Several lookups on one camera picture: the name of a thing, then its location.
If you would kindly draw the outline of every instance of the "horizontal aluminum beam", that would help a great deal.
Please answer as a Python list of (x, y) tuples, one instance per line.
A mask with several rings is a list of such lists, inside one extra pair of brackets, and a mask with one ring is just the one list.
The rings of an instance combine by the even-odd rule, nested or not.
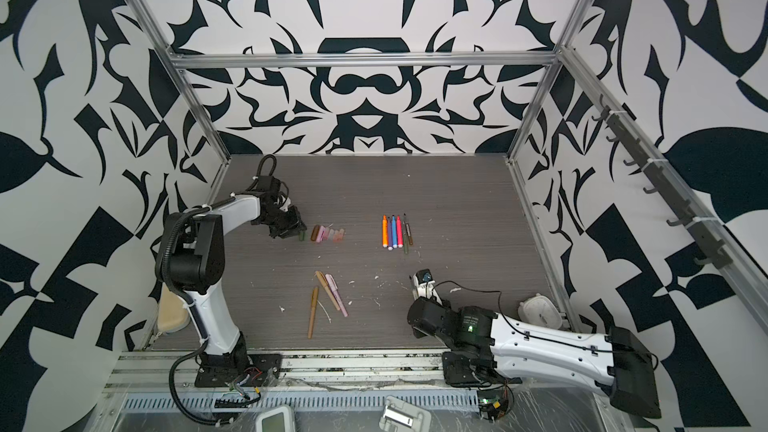
[(554, 63), (554, 52), (534, 50), (519, 52), (271, 53), (252, 55), (170, 54), (170, 60), (177, 69), (550, 65)]

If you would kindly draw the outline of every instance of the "white electronic device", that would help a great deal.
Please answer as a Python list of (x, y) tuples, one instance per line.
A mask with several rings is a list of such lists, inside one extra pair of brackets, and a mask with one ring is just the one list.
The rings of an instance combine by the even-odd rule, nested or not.
[(281, 405), (256, 418), (256, 432), (296, 432), (293, 409)]

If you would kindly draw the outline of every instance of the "blue marker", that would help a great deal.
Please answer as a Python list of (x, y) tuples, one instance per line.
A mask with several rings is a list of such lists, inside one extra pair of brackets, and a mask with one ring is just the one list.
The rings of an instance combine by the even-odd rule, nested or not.
[(395, 222), (395, 216), (392, 216), (392, 248), (397, 248), (397, 222)]
[(392, 244), (392, 222), (389, 219), (386, 220), (386, 233), (389, 235), (389, 246), (387, 247), (387, 250), (392, 250), (392, 247), (394, 247)]

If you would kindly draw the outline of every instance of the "clear plastic sheet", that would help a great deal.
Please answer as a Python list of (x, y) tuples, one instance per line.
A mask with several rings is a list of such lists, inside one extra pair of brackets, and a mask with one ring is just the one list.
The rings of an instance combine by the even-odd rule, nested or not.
[[(595, 432), (600, 430), (625, 430), (621, 414), (608, 405), (607, 400), (600, 400), (586, 390), (562, 387), (557, 384), (547, 384), (538, 380), (526, 380), (523, 384), (511, 385), (514, 403), (508, 413), (494, 423), (480, 418), (477, 411), (469, 411), (466, 405), (453, 407), (441, 403), (437, 407), (422, 407), (432, 413), (432, 432), (483, 432), (496, 430), (515, 430), (517, 432)], [(384, 394), (398, 396), (399, 394), (428, 394), (429, 390), (445, 392), (446, 389), (414, 388), (412, 384), (402, 389), (388, 387), (382, 389), (380, 384), (370, 384), (369, 387), (353, 390), (340, 390), (335, 388), (310, 388), (303, 384), (292, 388), (262, 388), (262, 401), (266, 404), (279, 404), (296, 400), (297, 389), (301, 393), (311, 393), (315, 396), (332, 398), (334, 395), (359, 395)], [(200, 393), (198, 397), (206, 395), (213, 397), (211, 393)], [(176, 409), (171, 410), (141, 410), (134, 408), (127, 410), (125, 405), (127, 398), (137, 397), (130, 389), (127, 395), (118, 394), (113, 400), (122, 400), (122, 404), (112, 403), (106, 410), (119, 410), (114, 422), (115, 432), (167, 432), (171, 430), (183, 430), (185, 432), (210, 431), (216, 427), (201, 426), (185, 418)], [(318, 408), (295, 407), (296, 430), (299, 432), (337, 432), (344, 430), (376, 431), (379, 428), (379, 419), (383, 413), (383, 407), (375, 410), (358, 410), (355, 407), (330, 407), (331, 410), (317, 410)], [(251, 432), (256, 430), (256, 417), (269, 408), (249, 410), (238, 414), (232, 424), (218, 427), (219, 430), (232, 432)], [(210, 418), (210, 413), (196, 410), (201, 417)]]

